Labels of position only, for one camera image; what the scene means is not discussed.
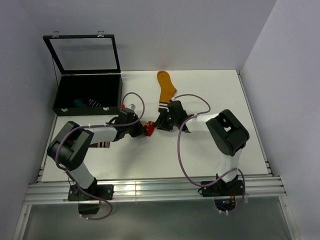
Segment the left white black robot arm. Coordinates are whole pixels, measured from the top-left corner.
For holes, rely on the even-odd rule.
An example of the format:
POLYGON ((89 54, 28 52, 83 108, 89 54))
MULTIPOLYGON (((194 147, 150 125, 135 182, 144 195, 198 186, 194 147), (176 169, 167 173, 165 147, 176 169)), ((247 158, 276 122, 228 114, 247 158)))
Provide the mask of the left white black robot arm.
POLYGON ((85 164, 89 148, 92 145, 117 142, 125 135, 136 138, 147 133, 138 115, 127 107, 104 124, 80 126, 74 121, 68 121, 47 149, 47 155, 74 182, 69 189, 68 200, 101 201, 103 197, 111 200, 114 187, 111 184, 99 185, 85 164))

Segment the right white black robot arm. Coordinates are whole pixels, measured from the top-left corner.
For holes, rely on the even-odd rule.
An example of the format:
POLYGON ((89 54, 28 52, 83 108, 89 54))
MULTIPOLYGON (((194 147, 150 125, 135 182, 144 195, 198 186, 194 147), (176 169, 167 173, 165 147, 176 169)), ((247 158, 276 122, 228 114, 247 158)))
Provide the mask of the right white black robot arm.
POLYGON ((220 113, 187 114, 179 100, 170 102, 167 107, 159 109, 159 117, 154 126, 157 129, 170 132, 174 127, 178 134, 192 132, 210 133, 220 152, 220 167, 216 179, 212 182, 196 183, 189 176, 190 183, 199 188, 198 193, 203 197, 244 196, 246 194, 245 179, 238 168, 240 155, 250 134, 236 116, 225 109, 220 113))

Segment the black white striped ankle sock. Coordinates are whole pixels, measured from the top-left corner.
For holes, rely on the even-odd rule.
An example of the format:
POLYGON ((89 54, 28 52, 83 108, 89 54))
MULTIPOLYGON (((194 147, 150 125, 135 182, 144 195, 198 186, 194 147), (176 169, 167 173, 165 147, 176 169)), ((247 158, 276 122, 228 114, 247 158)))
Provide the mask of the black white striped ankle sock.
POLYGON ((100 108, 100 107, 102 107, 102 104, 98 100, 89 99, 88 100, 88 107, 89 108, 100 108))

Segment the teal sock with red heel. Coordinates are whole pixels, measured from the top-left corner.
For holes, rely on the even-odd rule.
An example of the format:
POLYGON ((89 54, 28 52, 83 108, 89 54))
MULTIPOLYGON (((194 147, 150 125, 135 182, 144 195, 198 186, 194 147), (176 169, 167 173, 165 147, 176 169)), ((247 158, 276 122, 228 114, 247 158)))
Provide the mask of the teal sock with red heel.
POLYGON ((73 104, 76 108, 87 108, 88 107, 88 103, 83 101, 80 98, 77 98, 73 101, 73 104))

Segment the beige red reindeer sock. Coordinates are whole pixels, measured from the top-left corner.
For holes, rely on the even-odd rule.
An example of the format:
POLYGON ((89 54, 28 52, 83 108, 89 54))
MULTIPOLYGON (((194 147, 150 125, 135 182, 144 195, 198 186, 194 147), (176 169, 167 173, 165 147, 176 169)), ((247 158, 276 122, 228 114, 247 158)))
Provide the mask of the beige red reindeer sock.
POLYGON ((141 124, 146 129, 146 133, 144 135, 150 137, 155 130, 155 123, 153 121, 141 121, 141 124))

